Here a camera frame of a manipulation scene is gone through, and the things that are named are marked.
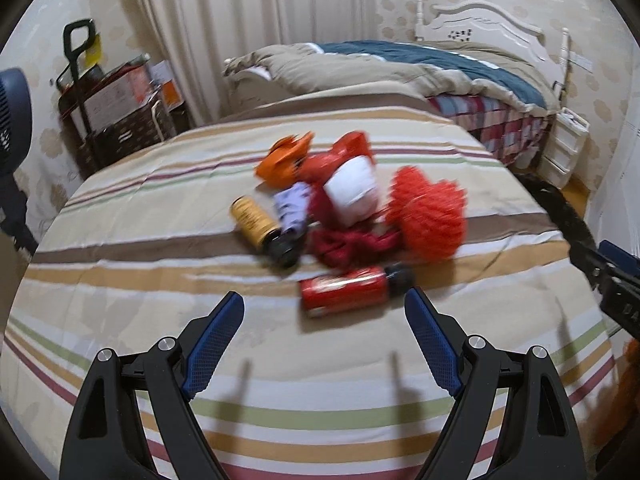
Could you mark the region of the red and white wrapper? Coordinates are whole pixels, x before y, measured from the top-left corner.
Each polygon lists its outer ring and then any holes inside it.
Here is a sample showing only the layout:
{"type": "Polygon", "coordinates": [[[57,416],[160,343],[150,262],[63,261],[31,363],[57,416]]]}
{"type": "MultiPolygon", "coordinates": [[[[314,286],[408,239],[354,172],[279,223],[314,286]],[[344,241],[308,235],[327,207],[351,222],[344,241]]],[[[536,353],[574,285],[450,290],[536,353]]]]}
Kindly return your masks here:
{"type": "Polygon", "coordinates": [[[346,133],[329,151],[307,156],[298,175],[310,186],[308,217],[318,226],[309,235],[309,250],[320,263],[352,270],[400,251],[399,232],[376,224],[382,192],[363,131],[346,133]]]}

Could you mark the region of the dark blue standing fan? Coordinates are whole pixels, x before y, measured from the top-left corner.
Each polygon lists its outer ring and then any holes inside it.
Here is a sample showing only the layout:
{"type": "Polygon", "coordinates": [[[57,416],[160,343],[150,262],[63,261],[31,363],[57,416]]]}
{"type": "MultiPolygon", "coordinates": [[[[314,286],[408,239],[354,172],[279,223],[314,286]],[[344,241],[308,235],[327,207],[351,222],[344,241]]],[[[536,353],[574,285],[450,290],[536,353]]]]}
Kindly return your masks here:
{"type": "Polygon", "coordinates": [[[25,74],[17,67],[1,72],[1,229],[17,252],[32,256],[38,247],[26,223],[27,195],[14,174],[32,145],[32,101],[25,74]]]}

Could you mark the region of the white wooden headboard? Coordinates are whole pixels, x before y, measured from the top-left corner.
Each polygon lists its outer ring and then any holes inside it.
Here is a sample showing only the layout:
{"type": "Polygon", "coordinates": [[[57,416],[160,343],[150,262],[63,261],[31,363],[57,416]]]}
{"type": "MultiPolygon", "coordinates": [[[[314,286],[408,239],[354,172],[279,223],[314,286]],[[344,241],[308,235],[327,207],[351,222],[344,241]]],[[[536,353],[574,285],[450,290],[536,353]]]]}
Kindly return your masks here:
{"type": "Polygon", "coordinates": [[[561,29],[560,53],[554,62],[546,47],[546,33],[487,0],[434,4],[435,14],[426,20],[425,0],[416,0],[414,36],[418,41],[477,42],[522,58],[544,75],[555,96],[562,101],[570,69],[572,36],[567,27],[561,29]]]}

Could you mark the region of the cardboard box with labels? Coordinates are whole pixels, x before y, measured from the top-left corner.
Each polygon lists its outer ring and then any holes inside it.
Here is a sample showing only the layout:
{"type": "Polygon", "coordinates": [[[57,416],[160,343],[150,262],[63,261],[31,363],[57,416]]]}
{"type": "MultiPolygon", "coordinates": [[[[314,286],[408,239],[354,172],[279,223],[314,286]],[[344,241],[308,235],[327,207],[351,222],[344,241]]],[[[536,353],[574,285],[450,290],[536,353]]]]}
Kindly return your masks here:
{"type": "Polygon", "coordinates": [[[100,90],[84,92],[85,111],[90,129],[85,127],[78,107],[72,110],[72,119],[81,139],[88,132],[99,132],[115,125],[138,108],[142,107],[154,92],[148,66],[131,67],[100,90]]]}

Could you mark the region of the black trash bin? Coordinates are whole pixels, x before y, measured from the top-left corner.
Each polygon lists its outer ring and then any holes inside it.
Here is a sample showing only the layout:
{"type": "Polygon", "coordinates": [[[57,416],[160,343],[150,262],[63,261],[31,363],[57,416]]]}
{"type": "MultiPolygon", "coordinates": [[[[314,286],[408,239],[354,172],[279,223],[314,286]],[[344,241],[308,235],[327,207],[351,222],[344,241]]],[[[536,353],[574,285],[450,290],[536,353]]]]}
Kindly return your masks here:
{"type": "Polygon", "coordinates": [[[586,222],[558,188],[534,174],[516,174],[515,177],[546,211],[550,220],[571,245],[580,243],[591,249],[596,248],[596,242],[586,222]]]}

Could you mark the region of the cream curtain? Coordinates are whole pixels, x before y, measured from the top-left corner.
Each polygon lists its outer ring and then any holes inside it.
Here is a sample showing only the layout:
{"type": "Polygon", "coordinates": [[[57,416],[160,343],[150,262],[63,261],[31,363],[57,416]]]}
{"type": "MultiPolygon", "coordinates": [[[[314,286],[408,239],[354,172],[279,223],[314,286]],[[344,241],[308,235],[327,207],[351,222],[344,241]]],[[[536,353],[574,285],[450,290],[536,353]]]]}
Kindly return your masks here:
{"type": "Polygon", "coordinates": [[[227,58],[270,44],[374,39],[375,0],[138,0],[193,121],[229,109],[227,58]]]}

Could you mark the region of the dark woven basket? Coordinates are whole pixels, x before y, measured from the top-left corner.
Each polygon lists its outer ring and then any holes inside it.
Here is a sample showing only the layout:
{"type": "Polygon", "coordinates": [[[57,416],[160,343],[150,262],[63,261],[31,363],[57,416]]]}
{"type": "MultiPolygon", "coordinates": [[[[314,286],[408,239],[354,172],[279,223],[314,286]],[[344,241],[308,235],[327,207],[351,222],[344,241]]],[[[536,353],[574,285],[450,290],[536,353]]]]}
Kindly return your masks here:
{"type": "Polygon", "coordinates": [[[174,122],[160,92],[118,122],[89,133],[77,150],[80,169],[86,176],[177,135],[174,122]]]}

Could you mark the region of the yellow cylindrical bottle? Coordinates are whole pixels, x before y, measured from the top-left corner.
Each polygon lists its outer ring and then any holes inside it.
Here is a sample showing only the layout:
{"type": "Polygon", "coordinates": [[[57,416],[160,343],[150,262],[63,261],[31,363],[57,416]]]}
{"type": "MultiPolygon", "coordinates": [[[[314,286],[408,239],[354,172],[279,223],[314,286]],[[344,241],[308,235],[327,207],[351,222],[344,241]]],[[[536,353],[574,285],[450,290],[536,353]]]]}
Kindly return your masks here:
{"type": "Polygon", "coordinates": [[[244,237],[260,252],[281,233],[280,224],[254,198],[237,198],[230,206],[230,214],[244,237]]]}

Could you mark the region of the plaid bed sheet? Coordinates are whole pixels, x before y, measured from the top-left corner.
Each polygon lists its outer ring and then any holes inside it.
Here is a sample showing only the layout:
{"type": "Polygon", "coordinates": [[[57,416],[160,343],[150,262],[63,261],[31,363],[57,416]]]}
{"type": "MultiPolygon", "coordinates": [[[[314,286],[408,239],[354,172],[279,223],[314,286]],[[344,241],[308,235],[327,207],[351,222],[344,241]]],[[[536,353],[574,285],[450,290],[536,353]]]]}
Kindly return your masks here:
{"type": "Polygon", "coordinates": [[[474,136],[504,166],[513,164],[530,148],[536,150],[549,130],[549,118],[525,115],[487,96],[441,94],[427,102],[440,116],[474,136]]]}

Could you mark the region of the beige and blue duvet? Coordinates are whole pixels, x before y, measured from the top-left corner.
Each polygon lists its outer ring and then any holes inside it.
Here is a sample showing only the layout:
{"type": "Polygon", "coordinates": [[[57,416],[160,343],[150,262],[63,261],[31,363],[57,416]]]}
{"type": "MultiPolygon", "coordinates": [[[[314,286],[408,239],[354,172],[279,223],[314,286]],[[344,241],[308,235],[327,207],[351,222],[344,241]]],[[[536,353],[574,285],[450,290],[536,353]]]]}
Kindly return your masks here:
{"type": "Polygon", "coordinates": [[[551,84],[532,63],[477,42],[272,44],[229,58],[222,74],[231,79],[252,68],[266,72],[270,82],[292,96],[393,81],[424,98],[484,96],[534,117],[560,110],[551,84]]]}

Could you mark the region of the red can black cap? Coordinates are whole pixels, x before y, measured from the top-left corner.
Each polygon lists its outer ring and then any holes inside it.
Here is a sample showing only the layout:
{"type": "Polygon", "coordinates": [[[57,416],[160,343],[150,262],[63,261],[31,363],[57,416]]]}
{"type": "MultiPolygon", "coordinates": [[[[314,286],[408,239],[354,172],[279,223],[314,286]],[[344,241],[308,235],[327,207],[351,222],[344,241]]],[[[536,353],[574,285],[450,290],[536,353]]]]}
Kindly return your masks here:
{"type": "Polygon", "coordinates": [[[398,262],[342,275],[320,275],[298,284],[302,311],[310,318],[322,318],[378,306],[402,296],[413,288],[414,272],[398,262]]]}

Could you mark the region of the white door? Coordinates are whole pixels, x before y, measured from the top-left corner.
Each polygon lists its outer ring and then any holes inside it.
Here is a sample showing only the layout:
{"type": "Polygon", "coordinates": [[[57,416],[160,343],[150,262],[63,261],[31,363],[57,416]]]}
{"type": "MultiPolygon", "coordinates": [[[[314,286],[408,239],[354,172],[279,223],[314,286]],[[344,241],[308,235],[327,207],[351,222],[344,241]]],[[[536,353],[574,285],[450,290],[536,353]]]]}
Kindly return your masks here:
{"type": "Polygon", "coordinates": [[[612,162],[586,209],[597,242],[609,240],[639,255],[639,48],[634,48],[628,110],[612,162]]]}

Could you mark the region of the white plastic drawer unit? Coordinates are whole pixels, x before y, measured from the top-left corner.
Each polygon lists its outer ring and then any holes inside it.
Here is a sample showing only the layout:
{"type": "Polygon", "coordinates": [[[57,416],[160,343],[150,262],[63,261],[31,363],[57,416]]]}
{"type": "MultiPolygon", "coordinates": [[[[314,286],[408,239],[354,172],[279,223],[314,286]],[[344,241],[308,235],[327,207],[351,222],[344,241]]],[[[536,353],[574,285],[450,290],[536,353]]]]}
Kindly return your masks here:
{"type": "Polygon", "coordinates": [[[555,116],[537,174],[562,190],[572,176],[589,136],[590,123],[567,107],[555,116]]]}

